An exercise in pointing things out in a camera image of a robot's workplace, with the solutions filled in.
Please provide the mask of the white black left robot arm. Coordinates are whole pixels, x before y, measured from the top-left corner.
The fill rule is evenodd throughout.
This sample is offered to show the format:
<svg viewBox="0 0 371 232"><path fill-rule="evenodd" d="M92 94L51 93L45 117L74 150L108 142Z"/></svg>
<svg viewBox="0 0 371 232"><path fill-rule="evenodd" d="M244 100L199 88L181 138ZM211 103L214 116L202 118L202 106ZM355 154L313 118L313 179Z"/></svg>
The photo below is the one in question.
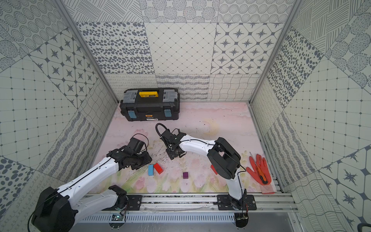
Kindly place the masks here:
<svg viewBox="0 0 371 232"><path fill-rule="evenodd" d="M117 185L93 197L86 198L85 195L118 171L129 167L138 170L151 161L147 150L123 146L110 151L98 164L76 179L58 188L43 190L27 225L33 225L40 232L68 232L84 218L105 209L115 209L122 218L126 218L127 211L140 208L141 197L130 198Z"/></svg>

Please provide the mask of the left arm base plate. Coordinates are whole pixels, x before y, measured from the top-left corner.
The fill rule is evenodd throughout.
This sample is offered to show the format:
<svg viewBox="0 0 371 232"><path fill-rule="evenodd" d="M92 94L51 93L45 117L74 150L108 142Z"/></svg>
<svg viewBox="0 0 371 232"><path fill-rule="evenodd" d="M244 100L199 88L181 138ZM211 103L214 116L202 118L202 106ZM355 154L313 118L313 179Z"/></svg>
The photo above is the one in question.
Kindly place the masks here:
<svg viewBox="0 0 371 232"><path fill-rule="evenodd" d="M127 195L123 203L117 203L104 211L139 211L142 203L143 195Z"/></svg>

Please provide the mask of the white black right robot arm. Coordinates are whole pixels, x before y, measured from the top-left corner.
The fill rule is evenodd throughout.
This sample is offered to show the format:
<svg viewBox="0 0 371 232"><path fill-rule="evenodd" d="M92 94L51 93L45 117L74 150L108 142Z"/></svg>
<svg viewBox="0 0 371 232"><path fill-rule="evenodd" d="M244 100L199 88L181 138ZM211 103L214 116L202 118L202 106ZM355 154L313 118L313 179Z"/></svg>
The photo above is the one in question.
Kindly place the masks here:
<svg viewBox="0 0 371 232"><path fill-rule="evenodd" d="M163 133L157 133L169 158L180 158L189 152L207 157L217 174L226 179L231 204L241 209L245 189L239 178L239 172L243 170L239 153L222 137L213 141L203 140L177 131L178 134L173 134L165 128Z"/></svg>

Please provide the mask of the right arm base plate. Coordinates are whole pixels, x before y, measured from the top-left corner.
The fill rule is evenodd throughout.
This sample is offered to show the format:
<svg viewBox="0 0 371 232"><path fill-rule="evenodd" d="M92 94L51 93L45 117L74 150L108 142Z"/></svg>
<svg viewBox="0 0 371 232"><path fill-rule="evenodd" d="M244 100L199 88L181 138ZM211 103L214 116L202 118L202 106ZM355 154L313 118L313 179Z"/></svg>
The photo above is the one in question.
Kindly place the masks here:
<svg viewBox="0 0 371 232"><path fill-rule="evenodd" d="M217 195L215 205L218 210L257 210L256 201L253 195L243 195L240 200L236 200L228 194Z"/></svg>

